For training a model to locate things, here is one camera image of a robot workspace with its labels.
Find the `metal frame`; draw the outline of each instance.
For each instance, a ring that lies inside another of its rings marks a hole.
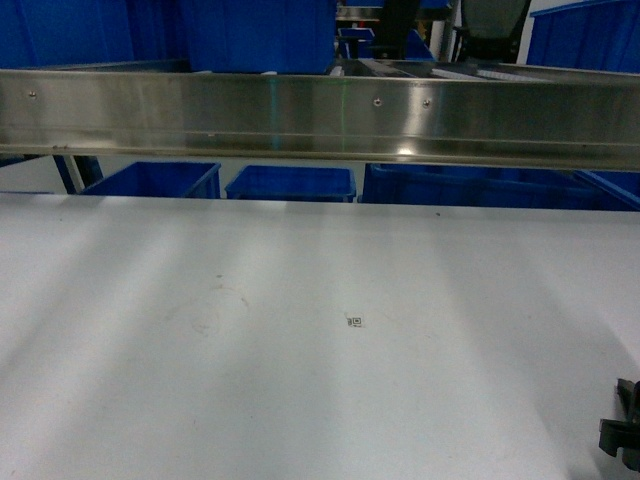
[[[340,66],[344,76],[0,71],[0,152],[640,170],[639,76]]]
[[[96,157],[54,155],[53,160],[69,194],[81,192],[104,177]]]

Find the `black machine part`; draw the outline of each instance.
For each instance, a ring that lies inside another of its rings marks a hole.
[[[386,0],[380,23],[374,29],[376,36],[371,46],[377,59],[402,60],[404,44],[413,27],[420,0]]]
[[[640,382],[618,379],[616,391],[626,421],[600,420],[600,448],[612,457],[622,448],[622,462],[640,472]]]

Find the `blue plastic bin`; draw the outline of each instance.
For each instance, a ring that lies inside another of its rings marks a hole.
[[[533,12],[527,63],[640,72],[640,0],[591,0]]]
[[[187,37],[175,0],[127,0],[136,60],[187,58]]]
[[[136,162],[81,195],[220,198],[219,163]]]
[[[368,164],[362,202],[628,210],[605,192],[553,171],[422,165]]]
[[[574,176],[607,192],[616,201],[640,211],[640,173],[577,171]]]
[[[375,38],[373,29],[371,28],[339,28],[338,35],[341,37],[356,37],[358,42],[358,58],[373,58],[371,43]],[[417,30],[409,30],[407,35],[405,59],[414,61],[435,61],[431,51],[424,43]],[[348,40],[340,39],[339,42],[340,55],[342,58],[353,58],[351,54],[351,45]]]
[[[125,0],[2,0],[0,17],[0,68],[134,59]]]
[[[194,71],[322,73],[336,0],[180,0]]]
[[[230,199],[353,202],[356,182],[347,168],[248,165],[225,190]]]
[[[384,0],[346,0],[347,7],[382,7]],[[421,0],[420,8],[446,8],[449,0]]]

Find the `qr code sticker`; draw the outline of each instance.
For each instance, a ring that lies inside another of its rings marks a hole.
[[[362,328],[362,317],[347,317],[347,324],[350,327]]]

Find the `white work surface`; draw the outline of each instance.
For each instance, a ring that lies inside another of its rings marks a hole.
[[[0,196],[0,267],[1,479],[637,478],[640,214]]]

